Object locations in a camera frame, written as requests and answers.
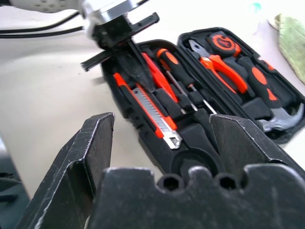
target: pliers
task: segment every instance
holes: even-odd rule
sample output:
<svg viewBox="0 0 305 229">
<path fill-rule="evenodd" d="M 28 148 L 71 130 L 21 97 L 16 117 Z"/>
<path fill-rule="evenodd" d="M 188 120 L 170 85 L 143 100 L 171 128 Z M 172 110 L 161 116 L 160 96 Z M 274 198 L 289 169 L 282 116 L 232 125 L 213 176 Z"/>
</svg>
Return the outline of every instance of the pliers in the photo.
<svg viewBox="0 0 305 229">
<path fill-rule="evenodd" d="M 194 40 L 189 40 L 191 49 L 200 55 L 201 64 L 208 70 L 210 70 L 227 88 L 233 93 L 237 93 L 218 73 L 221 72 L 229 77 L 233 83 L 237 86 L 238 91 L 242 94 L 253 94 L 252 89 L 248 86 L 246 81 L 230 66 L 228 66 L 219 55 L 210 54 L 204 47 L 199 45 Z"/>
</svg>

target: hammer handle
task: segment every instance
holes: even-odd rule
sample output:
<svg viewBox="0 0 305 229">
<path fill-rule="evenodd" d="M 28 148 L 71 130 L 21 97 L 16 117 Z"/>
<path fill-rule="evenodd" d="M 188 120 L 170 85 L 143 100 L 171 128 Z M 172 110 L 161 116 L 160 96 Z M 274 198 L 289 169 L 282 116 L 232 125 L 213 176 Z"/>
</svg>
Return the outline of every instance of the hammer handle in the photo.
<svg viewBox="0 0 305 229">
<path fill-rule="evenodd" d="M 282 107 L 281 101 L 271 91 L 266 77 L 258 68 L 256 68 L 250 57 L 241 57 L 237 60 L 237 63 L 245 67 L 249 74 L 248 81 L 251 88 L 258 97 L 262 98 L 269 108 L 274 109 Z"/>
</svg>

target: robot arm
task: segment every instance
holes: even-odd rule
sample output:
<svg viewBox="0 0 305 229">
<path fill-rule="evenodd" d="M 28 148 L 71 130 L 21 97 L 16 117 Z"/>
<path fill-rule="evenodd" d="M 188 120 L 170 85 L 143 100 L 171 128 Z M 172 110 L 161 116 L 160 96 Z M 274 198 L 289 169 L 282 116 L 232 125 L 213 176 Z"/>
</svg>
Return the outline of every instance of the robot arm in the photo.
<svg viewBox="0 0 305 229">
<path fill-rule="evenodd" d="M 92 39 L 95 26 L 103 25 L 139 6 L 134 0 L 0 0 L 0 6 L 57 13 L 77 10 L 85 20 L 84 31 Z"/>
</svg>

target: black cable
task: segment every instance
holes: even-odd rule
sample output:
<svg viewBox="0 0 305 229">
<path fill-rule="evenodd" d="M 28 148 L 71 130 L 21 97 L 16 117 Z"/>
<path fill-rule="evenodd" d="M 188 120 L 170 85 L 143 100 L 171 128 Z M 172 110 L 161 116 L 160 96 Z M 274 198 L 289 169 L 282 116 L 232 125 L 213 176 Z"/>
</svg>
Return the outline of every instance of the black cable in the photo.
<svg viewBox="0 0 305 229">
<path fill-rule="evenodd" d="M 141 6 L 141 5 L 143 5 L 144 3 L 146 3 L 147 1 L 149 1 L 149 0 L 142 0 L 142 1 L 139 1 L 139 2 L 138 2 L 138 5 Z"/>
<path fill-rule="evenodd" d="M 38 32 L 38 31 L 43 31 L 43 30 L 50 30 L 53 29 L 55 27 L 58 27 L 68 21 L 70 21 L 71 19 L 75 18 L 77 15 L 79 15 L 78 12 L 70 15 L 69 17 L 55 23 L 52 25 L 48 25 L 48 26 L 44 26 L 44 27 L 38 27 L 38 28 L 31 28 L 31 29 L 19 29 L 19 30 L 0 30 L 0 34 L 4 34 L 4 33 L 21 33 L 21 32 Z"/>
<path fill-rule="evenodd" d="M 0 39 L 22 39 L 22 38 L 38 38 L 38 37 L 51 37 L 59 36 L 72 32 L 81 31 L 82 26 L 72 28 L 69 30 L 56 31 L 56 32 L 46 32 L 46 33 L 35 33 L 35 34 L 13 34 L 13 35 L 0 35 Z"/>
</svg>

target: orange plier handle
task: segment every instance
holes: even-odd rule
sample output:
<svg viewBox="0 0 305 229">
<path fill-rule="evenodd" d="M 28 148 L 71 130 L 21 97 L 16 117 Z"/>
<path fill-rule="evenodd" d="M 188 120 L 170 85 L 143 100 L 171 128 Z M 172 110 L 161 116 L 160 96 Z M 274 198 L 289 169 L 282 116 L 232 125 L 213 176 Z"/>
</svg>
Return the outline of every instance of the orange plier handle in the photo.
<svg viewBox="0 0 305 229">
<path fill-rule="evenodd" d="M 236 94 L 236 91 L 230 85 L 228 85 L 216 71 L 221 72 L 226 76 L 228 76 L 237 86 L 240 93 L 244 94 L 247 92 L 248 85 L 245 82 L 245 80 L 234 69 L 232 69 L 225 62 L 223 62 L 223 60 L 219 55 L 210 55 L 209 58 L 201 57 L 200 62 L 207 69 L 211 70 L 212 73 L 233 93 Z"/>
</svg>

